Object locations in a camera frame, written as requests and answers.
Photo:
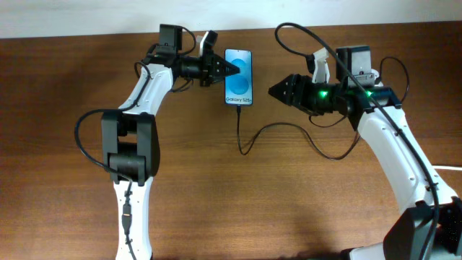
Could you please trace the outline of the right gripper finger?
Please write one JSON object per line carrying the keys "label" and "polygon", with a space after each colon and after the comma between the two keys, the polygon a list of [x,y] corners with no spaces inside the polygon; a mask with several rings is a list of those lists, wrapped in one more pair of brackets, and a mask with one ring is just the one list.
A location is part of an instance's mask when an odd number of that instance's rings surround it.
{"label": "right gripper finger", "polygon": [[289,96],[294,92],[295,85],[297,83],[297,74],[290,74],[288,77],[283,79],[281,82],[270,87],[268,94],[271,96]]}
{"label": "right gripper finger", "polygon": [[269,94],[285,105],[299,107],[299,103],[296,101],[297,96],[293,92],[270,92]]}

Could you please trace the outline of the blue Galaxy smartphone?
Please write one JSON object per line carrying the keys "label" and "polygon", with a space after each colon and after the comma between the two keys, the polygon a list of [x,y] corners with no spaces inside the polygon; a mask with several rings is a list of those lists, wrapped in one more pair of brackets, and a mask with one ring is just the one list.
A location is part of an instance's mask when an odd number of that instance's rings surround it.
{"label": "blue Galaxy smartphone", "polygon": [[225,60],[240,69],[238,74],[225,78],[225,103],[253,104],[253,55],[248,50],[226,49]]}

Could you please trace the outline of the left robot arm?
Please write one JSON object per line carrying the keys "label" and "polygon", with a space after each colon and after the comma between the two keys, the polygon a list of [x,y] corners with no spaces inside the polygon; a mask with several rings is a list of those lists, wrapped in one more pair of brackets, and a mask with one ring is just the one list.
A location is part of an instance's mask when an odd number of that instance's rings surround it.
{"label": "left robot arm", "polygon": [[182,50],[179,25],[160,25],[159,41],[140,61],[139,80],[126,101],[101,118],[104,165],[118,203],[117,259],[152,259],[149,193],[160,166],[156,115],[177,78],[197,79],[202,87],[222,82],[239,69],[213,51],[218,34],[193,39],[197,56]]}

